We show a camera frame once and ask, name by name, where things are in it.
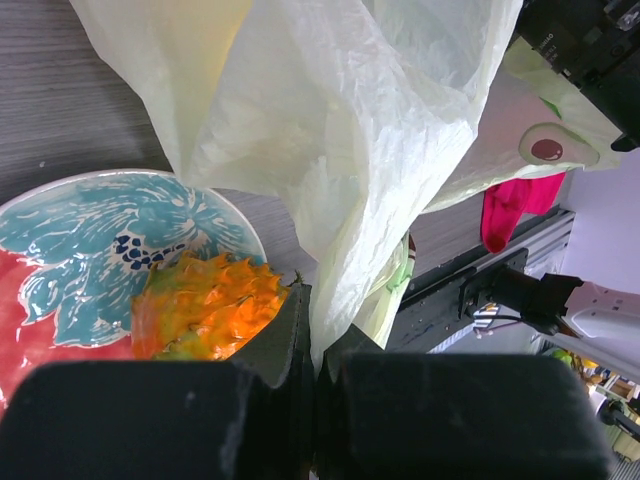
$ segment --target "pink object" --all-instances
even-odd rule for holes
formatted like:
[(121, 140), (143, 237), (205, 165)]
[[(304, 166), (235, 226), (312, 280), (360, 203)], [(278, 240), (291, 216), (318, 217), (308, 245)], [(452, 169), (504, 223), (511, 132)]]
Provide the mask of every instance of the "pink object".
[(487, 190), (481, 228), (487, 250), (498, 253), (507, 246), (523, 213), (547, 213), (564, 177), (564, 173), (559, 173), (533, 180), (515, 179)]

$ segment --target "floral plate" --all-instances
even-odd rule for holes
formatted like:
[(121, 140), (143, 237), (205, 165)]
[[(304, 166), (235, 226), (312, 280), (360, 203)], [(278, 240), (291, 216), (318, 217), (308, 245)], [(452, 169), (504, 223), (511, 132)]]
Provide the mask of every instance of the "floral plate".
[(131, 297), (187, 249), (266, 262), (240, 211), (169, 173), (79, 175), (0, 207), (0, 406), (42, 363), (130, 358)]

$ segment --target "white wall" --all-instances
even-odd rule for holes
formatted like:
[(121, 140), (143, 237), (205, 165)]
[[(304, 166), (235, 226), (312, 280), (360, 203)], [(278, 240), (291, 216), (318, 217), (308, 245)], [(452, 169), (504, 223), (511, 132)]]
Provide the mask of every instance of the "white wall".
[[(576, 220), (562, 273), (640, 294), (640, 151), (614, 170), (576, 172), (565, 206), (576, 212)], [(621, 368), (633, 368), (640, 377), (640, 345), (624, 340), (585, 343), (619, 358)]]

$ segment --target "white robot part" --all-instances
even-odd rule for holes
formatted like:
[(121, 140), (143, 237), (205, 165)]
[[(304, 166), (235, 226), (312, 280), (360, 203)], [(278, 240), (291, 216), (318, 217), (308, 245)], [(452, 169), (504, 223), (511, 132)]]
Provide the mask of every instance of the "white robot part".
[(585, 282), (565, 306), (564, 321), (579, 336), (640, 342), (640, 295)]

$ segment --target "blue flower pattern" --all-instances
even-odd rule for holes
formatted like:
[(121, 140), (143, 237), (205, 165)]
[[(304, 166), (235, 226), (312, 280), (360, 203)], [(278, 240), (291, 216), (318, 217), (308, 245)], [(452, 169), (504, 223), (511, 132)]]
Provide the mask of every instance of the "blue flower pattern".
[(40, 268), (23, 283), (25, 325), (56, 313), (56, 345), (107, 345), (131, 328), (131, 297), (154, 262), (184, 250), (265, 261), (246, 221), (173, 176), (104, 174), (53, 187), (0, 215), (0, 247)]

